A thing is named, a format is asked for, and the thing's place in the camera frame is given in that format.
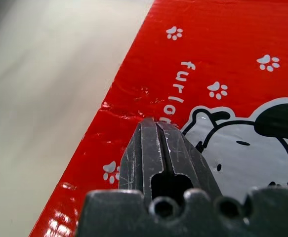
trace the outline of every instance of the cartoon dog ear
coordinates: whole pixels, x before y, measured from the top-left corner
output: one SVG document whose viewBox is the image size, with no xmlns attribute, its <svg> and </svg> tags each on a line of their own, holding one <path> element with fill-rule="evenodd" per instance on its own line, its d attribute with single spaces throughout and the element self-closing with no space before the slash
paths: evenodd
<svg viewBox="0 0 288 237">
<path fill-rule="evenodd" d="M 254 123 L 254 130 L 262 136 L 288 139 L 288 104 L 263 111 Z"/>
<path fill-rule="evenodd" d="M 209 132 L 217 126 L 217 121 L 229 119 L 230 114 L 225 111 L 211 113 L 207 109 L 197 109 L 193 111 L 188 124 L 183 129 L 182 133 L 191 142 L 193 146 L 202 143 Z"/>
</svg>

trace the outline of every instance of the black dog ear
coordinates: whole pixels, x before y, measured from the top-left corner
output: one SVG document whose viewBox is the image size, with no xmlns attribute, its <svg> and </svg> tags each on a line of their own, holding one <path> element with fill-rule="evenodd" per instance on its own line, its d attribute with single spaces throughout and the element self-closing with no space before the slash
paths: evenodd
<svg viewBox="0 0 288 237">
<path fill-rule="evenodd" d="M 256 119 L 254 130 L 266 137 L 288 139 L 288 104 L 266 109 Z"/>
<path fill-rule="evenodd" d="M 217 126 L 217 121 L 222 119 L 229 119 L 231 115 L 226 111 L 218 111 L 211 113 L 207 109 L 197 109 L 194 110 L 192 113 L 192 122 L 183 130 L 183 135 L 186 135 L 188 131 L 190 131 L 191 128 L 194 127 L 197 123 L 197 115 L 199 114 L 205 114 L 208 117 L 208 120 L 210 121 L 210 124 L 212 127 Z"/>
</svg>

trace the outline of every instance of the cartoon dog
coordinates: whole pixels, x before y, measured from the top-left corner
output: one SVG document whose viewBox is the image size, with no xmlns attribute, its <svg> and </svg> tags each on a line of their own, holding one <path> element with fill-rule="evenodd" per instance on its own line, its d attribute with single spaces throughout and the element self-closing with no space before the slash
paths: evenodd
<svg viewBox="0 0 288 237">
<path fill-rule="evenodd" d="M 226 107 L 195 107 L 182 128 L 202 153 L 225 196 L 243 201 L 252 187 L 288 186 L 288 98 L 249 118 Z"/>
</svg>

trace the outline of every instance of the hole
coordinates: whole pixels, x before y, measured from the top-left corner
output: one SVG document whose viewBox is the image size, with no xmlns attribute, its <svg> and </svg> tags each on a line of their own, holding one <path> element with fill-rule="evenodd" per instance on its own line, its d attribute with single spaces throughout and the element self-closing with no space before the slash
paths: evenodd
<svg viewBox="0 0 288 237">
<path fill-rule="evenodd" d="M 171 176 L 167 173 L 156 174 L 152 181 L 152 198 L 169 197 L 180 206 L 184 202 L 183 194 L 187 189 L 193 188 L 191 180 L 185 175 Z"/>
<path fill-rule="evenodd" d="M 250 146 L 250 143 L 244 142 L 244 141 L 236 141 L 238 144 L 244 145 L 244 146 Z"/>
<path fill-rule="evenodd" d="M 228 218 L 236 218 L 240 216 L 237 205 L 229 200 L 221 202 L 219 208 L 221 213 Z"/>
<path fill-rule="evenodd" d="M 217 167 L 216 167 L 216 169 L 217 169 L 218 172 L 221 171 L 222 165 L 221 165 L 221 164 L 218 164 Z"/>
<path fill-rule="evenodd" d="M 162 200 L 155 204 L 155 214 L 162 217 L 167 218 L 172 216 L 174 213 L 173 206 L 167 202 L 166 200 Z"/>
</svg>

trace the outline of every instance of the white surface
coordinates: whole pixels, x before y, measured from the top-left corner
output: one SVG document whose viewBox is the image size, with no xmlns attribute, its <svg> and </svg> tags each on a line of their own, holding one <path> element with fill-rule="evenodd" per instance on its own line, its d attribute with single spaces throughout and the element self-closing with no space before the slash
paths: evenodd
<svg viewBox="0 0 288 237">
<path fill-rule="evenodd" d="M 151 0 L 15 0 L 0 17 L 0 237 L 27 236 Z"/>
</svg>

